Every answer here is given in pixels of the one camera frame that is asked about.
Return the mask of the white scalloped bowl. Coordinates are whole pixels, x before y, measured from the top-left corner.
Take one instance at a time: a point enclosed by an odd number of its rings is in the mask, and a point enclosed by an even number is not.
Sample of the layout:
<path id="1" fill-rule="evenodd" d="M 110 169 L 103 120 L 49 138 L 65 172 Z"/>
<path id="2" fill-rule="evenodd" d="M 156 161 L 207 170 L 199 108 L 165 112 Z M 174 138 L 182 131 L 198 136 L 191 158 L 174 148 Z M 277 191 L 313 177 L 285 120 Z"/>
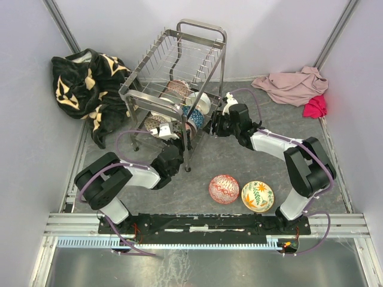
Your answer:
<path id="1" fill-rule="evenodd" d="M 169 120 L 181 120 L 180 107 L 176 105 L 172 100 L 165 97 L 158 98 L 160 102 L 166 102 L 166 104 L 160 105 L 157 102 L 151 103 L 150 111 L 152 115 L 162 115 Z"/>

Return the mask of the stainless steel dish rack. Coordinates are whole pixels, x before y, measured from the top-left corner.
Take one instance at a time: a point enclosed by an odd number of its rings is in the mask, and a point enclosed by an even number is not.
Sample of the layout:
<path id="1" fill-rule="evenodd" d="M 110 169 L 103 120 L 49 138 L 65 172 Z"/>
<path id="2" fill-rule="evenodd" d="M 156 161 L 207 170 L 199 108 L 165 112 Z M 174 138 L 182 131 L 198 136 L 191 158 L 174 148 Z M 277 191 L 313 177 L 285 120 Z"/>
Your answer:
<path id="1" fill-rule="evenodd" d="M 135 122 L 130 140 L 139 144 L 157 139 L 174 144 L 183 155 L 186 172 L 213 113 L 222 105 L 222 92 L 205 91 L 215 70 L 224 80 L 227 33 L 216 25 L 182 19 L 154 41 L 119 94 Z"/>

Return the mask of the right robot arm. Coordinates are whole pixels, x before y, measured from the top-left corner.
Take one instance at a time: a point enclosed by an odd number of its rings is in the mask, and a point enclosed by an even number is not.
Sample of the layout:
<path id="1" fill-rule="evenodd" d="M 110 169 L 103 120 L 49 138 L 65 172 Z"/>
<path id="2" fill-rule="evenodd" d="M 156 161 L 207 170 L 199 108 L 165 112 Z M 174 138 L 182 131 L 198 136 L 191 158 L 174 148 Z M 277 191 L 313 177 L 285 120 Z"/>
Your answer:
<path id="1" fill-rule="evenodd" d="M 252 151 L 264 152 L 286 164 L 292 190 L 275 212 L 275 228 L 288 234 L 296 228 L 315 196 L 330 190 L 336 179 L 335 168 L 317 138 L 305 140 L 278 135 L 253 122 L 247 105 L 237 103 L 227 112 L 212 114 L 211 131 L 218 137 L 234 136 L 239 144 Z"/>

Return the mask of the brown cross patterned bowl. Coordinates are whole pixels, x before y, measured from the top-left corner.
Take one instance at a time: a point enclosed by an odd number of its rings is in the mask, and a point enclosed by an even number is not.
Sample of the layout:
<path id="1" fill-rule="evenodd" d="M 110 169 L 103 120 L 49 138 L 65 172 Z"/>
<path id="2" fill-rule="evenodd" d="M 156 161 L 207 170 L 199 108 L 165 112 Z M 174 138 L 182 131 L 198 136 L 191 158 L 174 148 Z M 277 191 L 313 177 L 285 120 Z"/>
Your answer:
<path id="1" fill-rule="evenodd" d="M 152 115 L 144 121 L 144 127 L 147 131 L 159 128 L 161 124 L 167 123 L 167 119 L 158 115 Z"/>

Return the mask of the plain white bowl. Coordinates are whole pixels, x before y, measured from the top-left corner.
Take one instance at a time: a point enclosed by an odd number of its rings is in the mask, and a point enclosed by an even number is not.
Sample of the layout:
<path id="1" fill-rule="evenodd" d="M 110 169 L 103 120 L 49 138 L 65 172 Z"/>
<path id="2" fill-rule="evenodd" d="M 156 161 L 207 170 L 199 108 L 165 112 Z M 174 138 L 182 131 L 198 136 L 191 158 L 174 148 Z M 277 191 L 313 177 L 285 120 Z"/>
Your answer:
<path id="1" fill-rule="evenodd" d="M 198 95 L 199 92 L 190 93 L 185 99 L 185 104 L 192 106 L 195 102 L 197 102 L 196 106 L 204 115 L 206 115 L 210 112 L 211 100 L 206 93 L 202 93 L 199 100 L 197 101 Z"/>

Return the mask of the red diamond patterned bowl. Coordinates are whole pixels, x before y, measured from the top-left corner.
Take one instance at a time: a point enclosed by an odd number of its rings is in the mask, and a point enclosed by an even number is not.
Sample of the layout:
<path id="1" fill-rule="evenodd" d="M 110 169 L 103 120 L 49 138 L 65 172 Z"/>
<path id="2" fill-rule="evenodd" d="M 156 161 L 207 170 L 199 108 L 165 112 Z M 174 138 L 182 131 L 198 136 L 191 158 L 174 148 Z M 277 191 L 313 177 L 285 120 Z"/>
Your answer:
<path id="1" fill-rule="evenodd" d="M 208 186 L 210 196 L 219 204 L 231 204 L 239 196 L 239 184 L 230 175 L 215 176 Z"/>

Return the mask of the blue triangle patterned bowl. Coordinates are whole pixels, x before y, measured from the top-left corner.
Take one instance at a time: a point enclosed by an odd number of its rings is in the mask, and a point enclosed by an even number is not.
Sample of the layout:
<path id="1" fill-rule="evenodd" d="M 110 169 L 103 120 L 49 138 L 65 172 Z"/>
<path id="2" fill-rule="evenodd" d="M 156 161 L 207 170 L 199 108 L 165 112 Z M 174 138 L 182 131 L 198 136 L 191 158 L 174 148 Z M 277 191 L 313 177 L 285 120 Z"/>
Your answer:
<path id="1" fill-rule="evenodd" d="M 189 111 L 191 109 L 191 106 L 183 106 L 182 107 L 182 110 L 183 110 L 183 114 L 185 116 L 187 116 L 189 114 Z M 203 113 L 200 112 L 200 110 L 198 110 L 197 108 L 195 108 L 192 113 L 191 113 L 191 116 L 189 117 L 189 119 L 191 119 L 196 127 L 199 129 L 203 126 L 203 123 L 204 123 L 204 115 Z"/>

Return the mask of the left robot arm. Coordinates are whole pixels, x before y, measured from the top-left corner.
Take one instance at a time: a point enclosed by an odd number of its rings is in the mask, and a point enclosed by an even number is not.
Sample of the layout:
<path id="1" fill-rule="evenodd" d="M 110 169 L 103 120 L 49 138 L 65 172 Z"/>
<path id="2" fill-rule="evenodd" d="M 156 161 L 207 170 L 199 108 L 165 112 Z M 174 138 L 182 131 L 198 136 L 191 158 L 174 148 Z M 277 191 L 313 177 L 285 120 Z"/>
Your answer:
<path id="1" fill-rule="evenodd" d="M 171 139 L 149 165 L 124 161 L 108 152 L 76 175 L 74 183 L 80 190 L 78 197 L 109 218 L 119 233 L 127 233 L 132 228 L 132 218 L 117 198 L 119 192 L 124 187 L 163 188 L 184 163 L 183 152 L 180 139 Z"/>

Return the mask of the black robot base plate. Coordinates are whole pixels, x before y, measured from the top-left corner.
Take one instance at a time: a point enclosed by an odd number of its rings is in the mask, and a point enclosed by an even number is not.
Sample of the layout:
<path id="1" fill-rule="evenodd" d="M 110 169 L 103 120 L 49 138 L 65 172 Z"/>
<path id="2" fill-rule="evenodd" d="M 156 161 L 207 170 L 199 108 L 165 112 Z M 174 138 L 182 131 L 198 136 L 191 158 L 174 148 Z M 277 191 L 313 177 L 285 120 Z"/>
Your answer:
<path id="1" fill-rule="evenodd" d="M 131 215 L 121 224 L 101 218 L 98 233 L 133 236 L 137 243 L 265 243 L 266 236 L 310 235 L 309 220 L 301 216 L 284 222 L 277 216 L 223 215 Z"/>

